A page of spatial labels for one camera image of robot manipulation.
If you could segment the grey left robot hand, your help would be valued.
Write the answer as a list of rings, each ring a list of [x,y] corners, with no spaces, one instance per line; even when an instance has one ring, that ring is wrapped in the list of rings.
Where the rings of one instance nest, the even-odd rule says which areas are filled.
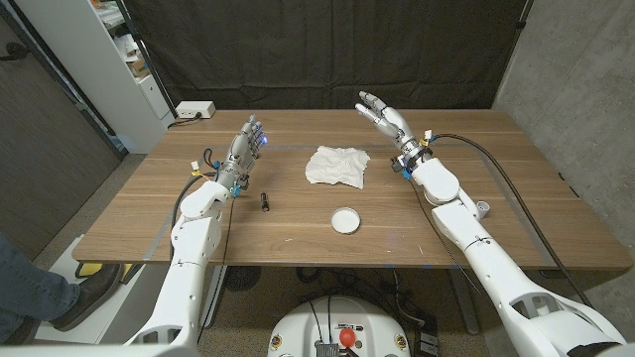
[[[262,123],[255,114],[251,114],[232,140],[225,160],[218,169],[216,181],[225,186],[233,196],[246,190],[249,173],[255,166],[260,149],[267,142]]]

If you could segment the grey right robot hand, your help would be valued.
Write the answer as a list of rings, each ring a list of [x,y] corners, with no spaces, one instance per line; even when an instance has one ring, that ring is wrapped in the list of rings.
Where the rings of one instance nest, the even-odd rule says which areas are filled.
[[[400,155],[392,159],[391,166],[395,172],[411,174],[432,157],[433,152],[429,147],[433,138],[431,130],[428,130],[423,138],[418,139],[406,119],[396,109],[366,91],[360,91],[359,97],[362,103],[355,105],[358,113],[370,120],[400,151]]]

